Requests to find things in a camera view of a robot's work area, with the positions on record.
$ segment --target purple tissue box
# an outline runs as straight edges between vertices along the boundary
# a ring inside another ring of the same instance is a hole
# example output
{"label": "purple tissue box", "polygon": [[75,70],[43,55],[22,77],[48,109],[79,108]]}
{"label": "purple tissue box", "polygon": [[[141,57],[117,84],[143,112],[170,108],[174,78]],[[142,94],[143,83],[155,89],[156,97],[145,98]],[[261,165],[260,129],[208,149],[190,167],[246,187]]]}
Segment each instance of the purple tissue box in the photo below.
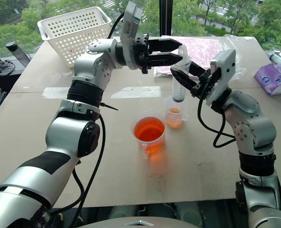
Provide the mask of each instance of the purple tissue box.
{"label": "purple tissue box", "polygon": [[262,66],[254,77],[269,96],[281,94],[281,64]]}

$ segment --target plastic measuring cup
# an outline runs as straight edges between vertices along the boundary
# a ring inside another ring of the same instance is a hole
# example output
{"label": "plastic measuring cup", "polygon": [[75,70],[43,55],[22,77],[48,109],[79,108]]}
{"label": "plastic measuring cup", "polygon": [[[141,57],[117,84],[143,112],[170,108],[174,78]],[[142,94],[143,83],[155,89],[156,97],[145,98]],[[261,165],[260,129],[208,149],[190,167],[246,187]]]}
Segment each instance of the plastic measuring cup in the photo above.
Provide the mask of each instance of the plastic measuring cup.
{"label": "plastic measuring cup", "polygon": [[173,128],[178,128],[185,120],[185,102],[177,103],[171,96],[167,97],[165,105],[165,120],[166,123]]}
{"label": "plastic measuring cup", "polygon": [[153,111],[141,113],[132,124],[132,133],[144,155],[158,152],[163,148],[165,130],[163,117]]}

